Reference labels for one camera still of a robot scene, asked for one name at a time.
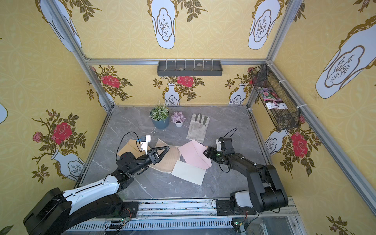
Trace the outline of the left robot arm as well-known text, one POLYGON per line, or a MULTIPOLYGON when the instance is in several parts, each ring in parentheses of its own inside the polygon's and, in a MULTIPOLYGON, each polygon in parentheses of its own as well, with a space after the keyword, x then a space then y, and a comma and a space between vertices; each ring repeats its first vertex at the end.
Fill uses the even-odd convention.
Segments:
POLYGON ((117 169, 104 179, 73 190, 48 191, 24 218, 30 235, 60 235, 67 229, 97 216, 111 215, 125 210, 117 195, 150 165, 156 165, 168 153, 169 147, 155 147, 139 158, 125 152, 116 161, 117 169))

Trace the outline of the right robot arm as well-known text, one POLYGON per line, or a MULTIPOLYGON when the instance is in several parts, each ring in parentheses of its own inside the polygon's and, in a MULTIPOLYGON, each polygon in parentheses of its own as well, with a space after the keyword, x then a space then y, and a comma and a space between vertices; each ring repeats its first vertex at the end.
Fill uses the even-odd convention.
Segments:
POLYGON ((261 213, 288 206, 287 193, 273 165, 257 164, 236 153, 231 138, 221 137, 216 143, 217 147, 203 152, 205 157, 247 178, 248 189, 231 194, 235 208, 252 208, 261 213))

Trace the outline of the pink envelope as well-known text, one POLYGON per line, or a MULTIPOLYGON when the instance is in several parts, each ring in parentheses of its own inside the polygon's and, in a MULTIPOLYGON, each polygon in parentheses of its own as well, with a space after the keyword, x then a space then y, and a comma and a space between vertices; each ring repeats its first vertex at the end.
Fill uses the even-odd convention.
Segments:
POLYGON ((192 140, 187 144, 178 147, 178 150, 183 156, 186 163, 189 165, 204 170, 212 166, 211 160, 204 155, 204 151, 207 150, 207 147, 195 140, 192 140))

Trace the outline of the grey wall shelf tray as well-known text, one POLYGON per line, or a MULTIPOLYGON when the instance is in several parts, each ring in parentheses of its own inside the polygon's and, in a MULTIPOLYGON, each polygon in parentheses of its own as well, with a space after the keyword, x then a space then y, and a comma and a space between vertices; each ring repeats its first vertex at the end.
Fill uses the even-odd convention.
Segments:
POLYGON ((223 67, 220 60, 213 59, 175 59, 159 60, 157 75, 163 76, 222 76, 223 67))

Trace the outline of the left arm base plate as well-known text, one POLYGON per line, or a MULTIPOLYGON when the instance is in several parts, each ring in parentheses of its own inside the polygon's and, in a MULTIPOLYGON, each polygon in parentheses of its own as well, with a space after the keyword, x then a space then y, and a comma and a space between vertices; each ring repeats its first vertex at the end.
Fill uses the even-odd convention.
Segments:
POLYGON ((114 216, 135 218, 139 209, 138 201, 123 201, 114 211, 114 216))

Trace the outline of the green plant in blue pot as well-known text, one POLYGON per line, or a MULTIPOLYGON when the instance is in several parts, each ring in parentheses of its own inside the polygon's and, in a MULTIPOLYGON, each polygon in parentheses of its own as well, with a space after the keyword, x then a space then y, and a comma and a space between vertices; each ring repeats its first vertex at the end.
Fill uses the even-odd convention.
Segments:
POLYGON ((169 108, 158 104, 150 111, 150 118, 157 129, 165 129, 169 125, 169 108))

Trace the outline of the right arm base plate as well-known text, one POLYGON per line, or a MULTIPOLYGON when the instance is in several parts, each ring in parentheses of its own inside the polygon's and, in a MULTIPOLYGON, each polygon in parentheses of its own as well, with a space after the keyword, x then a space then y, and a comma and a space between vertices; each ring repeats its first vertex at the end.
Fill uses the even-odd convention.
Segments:
POLYGON ((234 199, 216 200, 215 208, 217 215, 256 215, 257 212, 252 207, 241 207, 234 199))

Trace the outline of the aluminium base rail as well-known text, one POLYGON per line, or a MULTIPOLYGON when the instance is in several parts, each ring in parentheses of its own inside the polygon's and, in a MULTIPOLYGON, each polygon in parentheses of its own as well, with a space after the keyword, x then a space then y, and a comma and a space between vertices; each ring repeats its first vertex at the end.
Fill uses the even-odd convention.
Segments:
POLYGON ((305 235, 307 234, 294 201, 287 207, 256 215, 217 215, 216 200, 228 198, 135 199, 139 209, 135 218, 95 218, 67 230, 70 234, 163 234, 185 230, 190 234, 223 230, 237 235, 305 235))

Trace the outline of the seed packet in basket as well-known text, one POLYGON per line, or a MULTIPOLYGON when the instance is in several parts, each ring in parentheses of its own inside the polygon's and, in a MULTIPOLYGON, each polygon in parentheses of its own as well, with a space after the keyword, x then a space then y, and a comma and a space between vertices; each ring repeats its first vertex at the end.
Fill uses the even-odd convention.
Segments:
POLYGON ((266 87, 257 87, 259 94, 261 95, 262 100, 264 101, 268 110, 272 109, 288 109, 288 106, 280 99, 274 89, 266 87))

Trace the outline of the brown kraft envelope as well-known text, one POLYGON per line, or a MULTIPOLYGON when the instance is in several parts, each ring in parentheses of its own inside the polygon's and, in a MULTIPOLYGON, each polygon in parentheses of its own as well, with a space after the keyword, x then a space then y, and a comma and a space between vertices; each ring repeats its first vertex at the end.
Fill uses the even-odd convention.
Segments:
POLYGON ((144 151, 140 151, 136 140, 129 140, 128 143, 118 151, 117 155, 120 157, 123 153, 130 152, 137 159, 144 155, 144 151))

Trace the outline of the dirty white work glove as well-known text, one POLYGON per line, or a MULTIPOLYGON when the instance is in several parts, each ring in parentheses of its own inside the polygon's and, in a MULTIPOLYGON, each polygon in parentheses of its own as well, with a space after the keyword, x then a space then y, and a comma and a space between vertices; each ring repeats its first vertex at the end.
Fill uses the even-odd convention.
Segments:
POLYGON ((193 113, 186 138, 189 140, 195 140, 199 143, 203 143, 206 137, 209 122, 209 117, 202 114, 193 113))

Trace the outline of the purple flowers in white pot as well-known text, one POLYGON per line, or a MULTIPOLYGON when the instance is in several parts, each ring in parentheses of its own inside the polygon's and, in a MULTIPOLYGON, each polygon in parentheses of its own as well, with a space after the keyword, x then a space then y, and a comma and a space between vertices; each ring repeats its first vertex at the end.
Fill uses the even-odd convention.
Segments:
POLYGON ((182 127, 183 123, 186 121, 186 118, 183 112, 174 112, 171 116, 171 122, 174 123, 177 127, 182 127))

